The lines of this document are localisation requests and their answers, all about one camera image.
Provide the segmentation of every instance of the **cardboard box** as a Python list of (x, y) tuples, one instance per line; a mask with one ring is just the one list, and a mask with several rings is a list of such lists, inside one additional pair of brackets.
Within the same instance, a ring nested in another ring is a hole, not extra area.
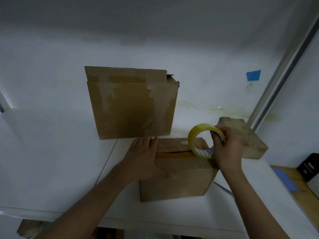
[(85, 66), (100, 139), (169, 135), (179, 83), (166, 70)]
[(227, 126), (234, 129), (238, 138), (241, 139), (242, 158), (260, 159), (268, 149), (267, 145), (243, 119), (220, 117), (217, 125)]
[[(199, 149), (209, 148), (203, 138), (194, 142)], [(192, 153), (187, 138), (159, 139), (155, 164), (177, 177), (140, 181), (141, 202), (205, 195), (218, 172), (213, 159)]]

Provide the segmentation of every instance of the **yellow tape roll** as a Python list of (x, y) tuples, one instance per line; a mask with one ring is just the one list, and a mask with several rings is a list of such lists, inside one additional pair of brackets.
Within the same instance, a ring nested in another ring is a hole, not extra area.
[(225, 141), (225, 135), (222, 133), (221, 130), (219, 130), (218, 128), (208, 123), (198, 124), (189, 131), (187, 140), (188, 140), (188, 144), (190, 148), (192, 149), (192, 152), (199, 158), (206, 158), (206, 159), (213, 158), (214, 146), (212, 146), (210, 149), (207, 149), (207, 150), (201, 150), (201, 149), (195, 148), (193, 145), (193, 141), (195, 137), (203, 131), (213, 131), (217, 133), (217, 135), (220, 137), (222, 142)]

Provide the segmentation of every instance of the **right hand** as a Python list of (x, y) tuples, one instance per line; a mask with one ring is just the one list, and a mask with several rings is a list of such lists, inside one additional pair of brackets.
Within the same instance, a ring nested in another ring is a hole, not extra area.
[(219, 169), (222, 173), (241, 170), (241, 141), (232, 128), (220, 126), (216, 126), (216, 128), (220, 129), (226, 136), (226, 141), (222, 144), (219, 136), (211, 132), (214, 141), (215, 161)]

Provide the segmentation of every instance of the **hand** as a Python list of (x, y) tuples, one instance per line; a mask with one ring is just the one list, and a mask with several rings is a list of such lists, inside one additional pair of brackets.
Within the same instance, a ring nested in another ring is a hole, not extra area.
[(219, 169), (222, 173), (241, 170), (241, 141), (236, 137), (234, 130), (230, 127), (216, 127), (226, 136), (226, 141), (222, 144), (219, 136), (211, 132), (214, 141), (215, 161)]
[(158, 137), (136, 138), (118, 166), (129, 182), (149, 180), (155, 177), (174, 178), (173, 173), (160, 169), (154, 164)]

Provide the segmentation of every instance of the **open cardboard box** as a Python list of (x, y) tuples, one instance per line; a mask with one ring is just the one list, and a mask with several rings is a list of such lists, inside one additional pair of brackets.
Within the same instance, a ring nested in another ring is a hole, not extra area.
[(166, 70), (85, 66), (100, 139), (169, 135), (179, 82)]

